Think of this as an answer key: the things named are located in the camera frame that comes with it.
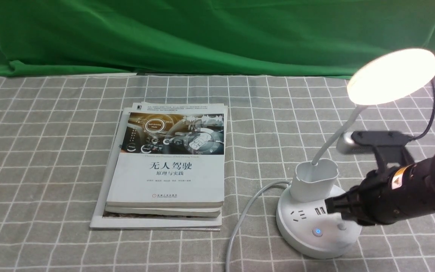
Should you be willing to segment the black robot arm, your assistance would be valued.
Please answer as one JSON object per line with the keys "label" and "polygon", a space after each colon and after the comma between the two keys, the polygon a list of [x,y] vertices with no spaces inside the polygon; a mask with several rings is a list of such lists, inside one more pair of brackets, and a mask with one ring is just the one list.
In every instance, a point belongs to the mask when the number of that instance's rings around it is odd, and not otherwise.
{"label": "black robot arm", "polygon": [[360,185],[325,199],[328,214],[360,226],[395,224],[435,213],[435,155],[410,165],[371,170]]}

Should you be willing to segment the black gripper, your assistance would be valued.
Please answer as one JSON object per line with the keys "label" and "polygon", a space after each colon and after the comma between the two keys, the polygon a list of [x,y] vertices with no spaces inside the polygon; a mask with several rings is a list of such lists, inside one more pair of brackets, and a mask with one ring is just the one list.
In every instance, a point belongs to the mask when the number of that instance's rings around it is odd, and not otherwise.
{"label": "black gripper", "polygon": [[415,163],[384,175],[370,172],[344,196],[326,198],[326,211],[344,213],[345,220],[361,226],[389,225],[431,215],[435,213],[435,188],[429,172],[429,163]]}

